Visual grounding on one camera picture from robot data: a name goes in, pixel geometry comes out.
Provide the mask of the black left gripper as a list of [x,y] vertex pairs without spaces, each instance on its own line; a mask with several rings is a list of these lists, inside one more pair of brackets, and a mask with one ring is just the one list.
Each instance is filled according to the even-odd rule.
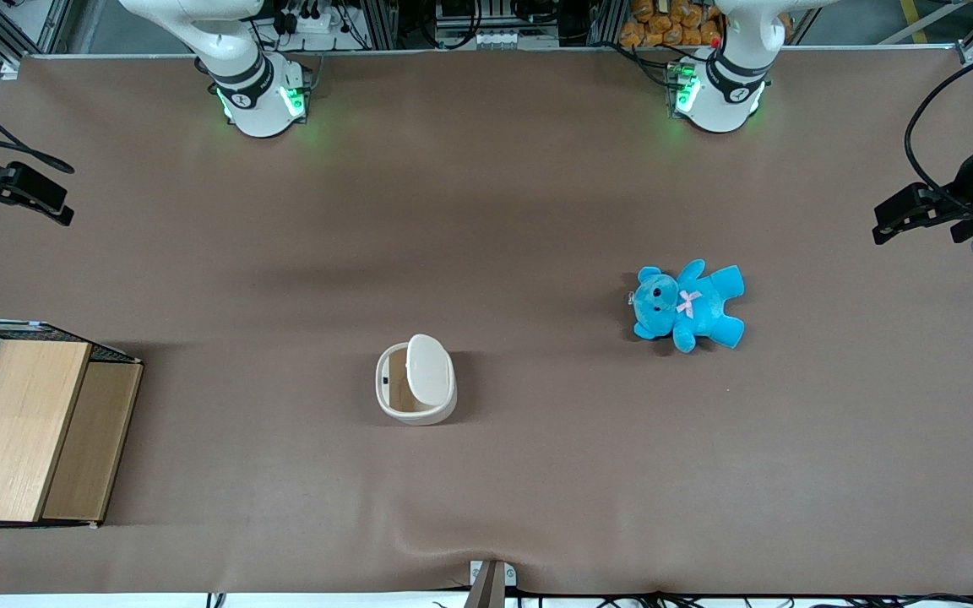
[[[954,243],[973,237],[973,154],[959,166],[949,184],[949,192],[968,210],[949,232]],[[875,208],[876,226],[872,228],[875,245],[911,230],[932,228],[957,219],[957,207],[922,183],[909,184]]]

